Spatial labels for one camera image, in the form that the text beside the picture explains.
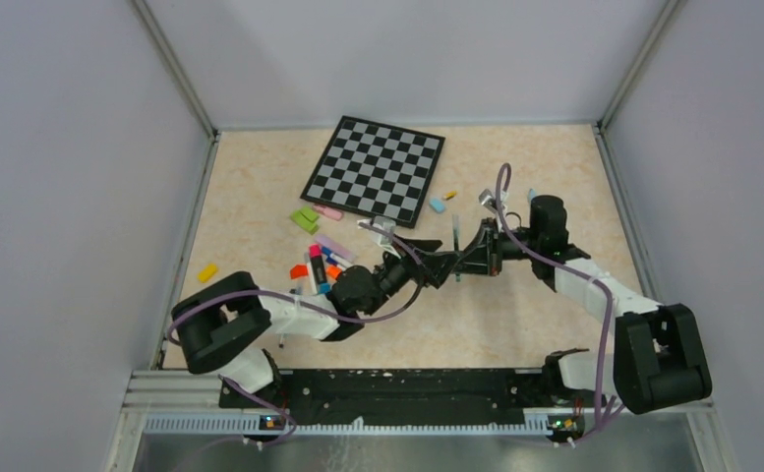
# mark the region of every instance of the red marker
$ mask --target red marker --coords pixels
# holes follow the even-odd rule
[[[315,279],[315,284],[319,287],[326,283],[326,267],[323,266],[323,258],[321,257],[321,247],[317,244],[313,244],[309,247],[309,260],[312,263],[312,277]]]

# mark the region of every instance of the pink eraser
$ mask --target pink eraser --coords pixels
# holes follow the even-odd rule
[[[334,219],[335,221],[340,221],[341,218],[344,217],[344,213],[342,211],[338,211],[335,208],[330,208],[329,206],[312,205],[312,209],[329,219]]]

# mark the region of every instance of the checkerboard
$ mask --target checkerboard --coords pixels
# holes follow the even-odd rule
[[[301,199],[413,228],[445,138],[344,116]]]

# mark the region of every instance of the white wall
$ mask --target white wall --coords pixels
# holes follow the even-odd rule
[[[149,0],[214,125],[593,121],[664,0]]]
[[[661,290],[697,316],[739,461],[764,470],[764,1],[688,2],[612,142]]]
[[[99,470],[206,139],[126,0],[0,1],[0,471]]]

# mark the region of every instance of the metal surface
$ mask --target metal surface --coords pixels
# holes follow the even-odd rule
[[[735,472],[739,470],[732,447],[724,435],[717,412],[686,415],[691,437],[704,472]]]
[[[121,413],[104,470],[118,472],[133,468],[139,453],[145,422],[144,413]]]
[[[210,181],[210,173],[213,171],[213,163],[216,161],[216,152],[219,149],[219,139],[221,135],[217,134],[211,139],[210,147],[207,150],[205,167],[200,178],[200,185],[197,188],[196,196],[193,198],[194,205],[190,211],[188,219],[188,228],[185,231],[185,238],[182,249],[179,251],[179,259],[176,261],[175,274],[170,284],[170,295],[167,297],[167,303],[164,306],[164,313],[161,314],[161,320],[156,341],[156,349],[153,351],[153,357],[147,365],[151,369],[160,368],[164,360],[164,352],[167,348],[167,341],[164,339],[167,325],[170,323],[168,314],[179,302],[182,295],[182,284],[185,279],[185,272],[188,270],[188,261],[191,259],[191,251],[194,248],[194,239],[197,237],[197,228],[199,227],[202,208],[205,205],[205,196],[207,194],[207,184]]]
[[[648,64],[651,55],[656,51],[657,45],[662,39],[665,32],[668,30],[672,23],[672,20],[676,16],[679,9],[685,4],[685,0],[668,0],[665,7],[660,12],[659,18],[651,27],[651,31],[648,33],[648,37],[645,38],[645,42],[642,43],[642,47],[639,48],[639,52],[636,54],[636,58],[633,60],[633,64],[627,70],[624,79],[619,83],[614,98],[611,103],[605,109],[605,114],[599,121],[599,126],[602,131],[607,130],[618,115],[621,106],[624,104],[630,91],[636,85],[636,80],[642,74],[645,66]]]
[[[173,79],[173,83],[176,84],[176,87],[182,94],[182,98],[184,98],[188,107],[191,109],[191,112],[200,122],[200,125],[208,137],[213,138],[216,135],[216,128],[210,122],[205,107],[202,105],[190,79],[188,79],[188,76],[185,74],[185,70],[182,68],[182,64],[176,57],[173,48],[170,46],[170,42],[167,40],[167,37],[165,37],[164,31],[162,31],[161,27],[158,25],[155,15],[149,8],[147,1],[130,0],[130,4],[133,5],[136,14],[149,35],[150,42],[152,42],[152,45],[155,47],[158,58],[161,60],[161,63],[164,64],[164,68],[170,74],[170,78]]]
[[[637,216],[630,204],[627,190],[622,184],[616,157],[613,155],[613,150],[608,144],[605,133],[598,125],[593,127],[593,135],[596,137],[596,145],[599,147],[602,164],[608,175],[608,182],[611,185],[611,192],[613,193],[618,216],[624,230],[624,238],[627,241],[627,247],[630,249],[630,256],[633,259],[634,267],[636,267],[636,275],[639,277],[642,292],[649,298],[662,300],[661,294],[658,293],[659,289],[655,281],[656,275],[650,255],[643,244],[644,238],[640,233]]]
[[[311,437],[295,438],[276,448],[229,441],[194,454],[221,437],[145,435],[135,472],[185,471],[426,471],[508,472],[522,470],[610,472],[618,470],[701,470],[697,451],[682,415],[623,417],[603,440],[554,449],[529,445],[533,440],[499,437]],[[535,444],[548,444],[546,440]]]
[[[261,430],[262,412],[222,410],[201,413],[150,413],[147,435],[280,436],[282,430]],[[294,436],[549,436],[550,417],[526,415],[520,425],[477,426],[374,426],[359,417],[349,425],[299,426]]]

